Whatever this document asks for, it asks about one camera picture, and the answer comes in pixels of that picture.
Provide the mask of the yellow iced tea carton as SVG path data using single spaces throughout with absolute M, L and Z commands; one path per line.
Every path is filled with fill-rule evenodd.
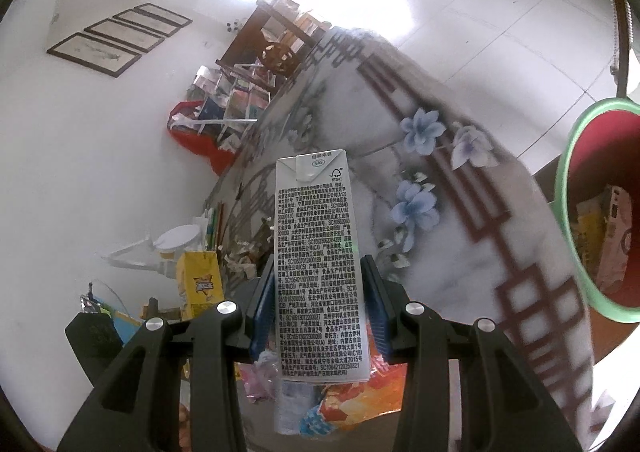
M 181 319 L 192 320 L 224 300 L 215 252 L 185 252 L 177 262 Z

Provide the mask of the orange snack bag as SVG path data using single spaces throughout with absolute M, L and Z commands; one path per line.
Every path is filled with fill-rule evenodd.
M 367 382 L 323 389 L 320 402 L 300 421 L 299 433 L 304 437 L 324 437 L 398 412 L 404 398 L 406 375 L 407 365 L 389 365 L 381 356 L 375 356 Z

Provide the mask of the white milk carton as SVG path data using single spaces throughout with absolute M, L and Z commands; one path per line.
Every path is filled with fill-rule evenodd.
M 368 380 L 367 316 L 345 151 L 278 160 L 273 249 L 284 379 Z

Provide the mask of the pink foil snack bag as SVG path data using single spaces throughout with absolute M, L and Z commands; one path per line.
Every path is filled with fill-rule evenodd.
M 249 402 L 274 400 L 280 380 L 279 359 L 272 350 L 264 350 L 252 364 L 238 365 L 245 397 Z

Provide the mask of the clear plastic water bottle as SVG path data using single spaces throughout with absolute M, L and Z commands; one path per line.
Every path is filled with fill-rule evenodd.
M 314 385 L 281 380 L 274 409 L 274 430 L 280 435 L 299 435 L 303 419 L 316 405 L 317 388 Z

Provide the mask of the white paper wrapper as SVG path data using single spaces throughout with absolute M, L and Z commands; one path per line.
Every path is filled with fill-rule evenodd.
M 272 242 L 234 240 L 221 248 L 222 268 L 229 280 L 254 280 L 272 253 Z

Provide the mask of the white desk lamp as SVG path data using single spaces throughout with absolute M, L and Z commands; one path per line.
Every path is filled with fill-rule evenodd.
M 186 250 L 197 250 L 201 242 L 201 227 L 198 224 L 183 224 L 157 238 L 148 234 L 140 241 L 102 255 L 101 259 L 113 268 L 152 271 L 165 278 L 175 279 L 181 255 Z

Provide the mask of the red cloth bag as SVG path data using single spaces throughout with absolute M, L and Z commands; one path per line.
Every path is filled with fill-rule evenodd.
M 170 138 L 191 153 L 208 160 L 213 172 L 221 176 L 235 161 L 236 155 L 217 146 L 216 137 L 203 132 L 198 128 L 177 126 L 176 120 L 186 117 L 190 120 L 196 109 L 204 103 L 203 100 L 182 101 L 177 103 L 170 111 L 166 129 Z

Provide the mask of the red bin with green rim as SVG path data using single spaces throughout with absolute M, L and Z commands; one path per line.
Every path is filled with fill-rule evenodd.
M 639 105 L 609 98 L 568 135 L 552 212 L 588 304 L 615 322 L 639 321 Z

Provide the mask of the white magazine rack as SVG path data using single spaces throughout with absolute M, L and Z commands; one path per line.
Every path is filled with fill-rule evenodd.
M 190 128 L 212 137 L 218 146 L 235 150 L 268 108 L 271 92 L 219 66 L 201 65 L 188 98 L 201 101 L 191 114 L 195 123 Z

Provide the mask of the framed picture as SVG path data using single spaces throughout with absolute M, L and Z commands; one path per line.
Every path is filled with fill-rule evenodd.
M 145 16 L 150 16 L 151 18 L 159 19 L 178 27 L 186 27 L 192 23 L 192 20 L 186 16 L 182 16 L 177 12 L 160 7 L 157 4 L 151 4 L 150 2 L 147 2 L 146 4 L 138 4 L 134 7 L 134 10 L 144 14 Z
M 134 9 L 116 13 L 114 14 L 113 18 L 117 21 L 129 25 L 143 27 L 150 32 L 162 35 L 164 37 L 175 35 L 178 30 L 180 30 L 180 27 L 178 27 L 178 25 L 171 24 L 160 19 L 155 19 L 152 16 L 146 16 L 145 14 L 137 12 L 137 10 Z
M 47 54 L 113 78 L 119 77 L 141 58 L 140 53 L 85 33 L 68 36 L 49 48 Z
M 84 32 L 143 53 L 149 53 L 164 41 L 160 35 L 113 19 L 96 22 L 85 27 Z

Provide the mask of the dark wooden chair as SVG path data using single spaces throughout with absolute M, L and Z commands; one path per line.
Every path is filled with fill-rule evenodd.
M 276 94 L 331 27 L 330 22 L 309 13 L 290 20 L 268 2 L 258 0 L 216 64 L 224 74 Z

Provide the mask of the wooden chair at right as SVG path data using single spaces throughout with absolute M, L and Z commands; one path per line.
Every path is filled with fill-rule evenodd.
M 614 18 L 614 56 L 610 73 L 616 96 L 626 98 L 639 87 L 639 60 L 634 51 L 634 14 L 627 0 L 610 0 Z

